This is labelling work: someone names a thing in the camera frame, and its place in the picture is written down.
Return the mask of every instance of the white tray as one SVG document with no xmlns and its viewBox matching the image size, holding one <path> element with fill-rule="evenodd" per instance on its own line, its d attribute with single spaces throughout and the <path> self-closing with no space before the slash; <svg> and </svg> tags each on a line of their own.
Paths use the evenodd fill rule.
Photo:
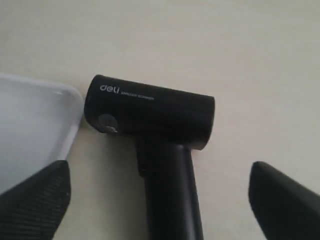
<svg viewBox="0 0 320 240">
<path fill-rule="evenodd" d="M 0 73 L 0 194 L 66 159 L 83 108 L 71 86 Z"/>
</svg>

